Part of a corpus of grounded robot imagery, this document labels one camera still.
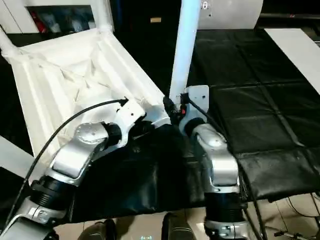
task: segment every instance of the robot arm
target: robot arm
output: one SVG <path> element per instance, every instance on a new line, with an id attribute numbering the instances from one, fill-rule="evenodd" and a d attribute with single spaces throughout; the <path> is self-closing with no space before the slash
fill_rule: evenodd
<path id="1" fill-rule="evenodd" d="M 209 87 L 190 86 L 185 94 L 186 113 L 179 123 L 179 129 L 190 138 L 201 165 L 206 234 L 215 240 L 247 239 L 248 224 L 242 213 L 237 161 L 229 152 L 224 136 L 206 123 L 206 116 L 196 109 L 200 107 L 208 111 Z"/>
<path id="2" fill-rule="evenodd" d="M 112 122 L 79 125 L 73 138 L 57 151 L 44 176 L 32 183 L 31 195 L 23 201 L 0 239 L 59 239 L 53 226 L 65 217 L 92 161 L 102 151 L 110 153 L 124 147 L 130 129 L 145 114 L 139 104 L 129 100 Z"/>

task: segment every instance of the white panel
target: white panel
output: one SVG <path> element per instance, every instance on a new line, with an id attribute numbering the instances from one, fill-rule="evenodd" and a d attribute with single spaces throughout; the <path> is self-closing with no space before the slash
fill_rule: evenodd
<path id="1" fill-rule="evenodd" d="M 263 0 L 202 0 L 199 29 L 253 29 Z"/>
<path id="2" fill-rule="evenodd" d="M 34 157 L 0 136 L 0 167 L 24 178 L 34 161 Z M 39 179 L 45 167 L 38 164 L 30 177 L 30 182 Z"/>
<path id="3" fill-rule="evenodd" d="M 20 34 L 21 31 L 3 0 L 0 0 L 0 25 L 7 34 Z"/>
<path id="4" fill-rule="evenodd" d="M 36 24 L 24 6 L 23 0 L 4 0 L 22 33 L 38 33 Z"/>
<path id="5" fill-rule="evenodd" d="M 301 29 L 265 31 L 320 94 L 320 47 Z"/>

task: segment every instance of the black padded surface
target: black padded surface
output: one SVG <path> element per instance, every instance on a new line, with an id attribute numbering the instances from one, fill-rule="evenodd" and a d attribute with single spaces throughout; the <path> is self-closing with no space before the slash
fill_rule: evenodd
<path id="1" fill-rule="evenodd" d="M 168 94 L 175 34 L 117 37 Z M 188 84 L 210 86 L 209 112 L 259 199 L 320 190 L 320 96 L 263 30 L 199 31 Z M 179 132 L 163 126 L 92 165 L 71 221 L 202 206 L 198 169 Z"/>

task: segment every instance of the black cloth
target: black cloth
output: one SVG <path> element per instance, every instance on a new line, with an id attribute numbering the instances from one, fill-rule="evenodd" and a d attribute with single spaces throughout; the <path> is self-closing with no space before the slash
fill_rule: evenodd
<path id="1" fill-rule="evenodd" d="M 116 36 L 168 94 L 176 34 Z M 210 86 L 209 113 L 259 199 L 320 190 L 320 96 L 264 30 L 198 31 L 188 85 Z M 165 125 L 92 165 L 71 222 L 203 204 L 198 161 L 179 131 Z"/>

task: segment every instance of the white pole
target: white pole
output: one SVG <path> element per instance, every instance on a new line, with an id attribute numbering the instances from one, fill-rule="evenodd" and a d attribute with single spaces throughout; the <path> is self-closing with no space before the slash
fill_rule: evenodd
<path id="1" fill-rule="evenodd" d="M 94 19 L 96 20 L 96 27 L 101 32 L 113 30 L 113 19 L 110 12 L 110 4 L 108 0 L 91 0 L 92 6 L 95 8 Z"/>
<path id="2" fill-rule="evenodd" d="M 1 49 L 1 55 L 5 57 L 9 57 L 12 55 L 19 54 L 18 48 L 13 45 L 13 43 L 10 41 L 6 33 L 2 30 L 0 27 L 0 49 Z"/>
<path id="3" fill-rule="evenodd" d="M 187 86 L 191 58 L 194 52 L 201 0 L 182 0 L 174 64 L 170 87 L 170 99 L 180 104 L 180 94 Z"/>

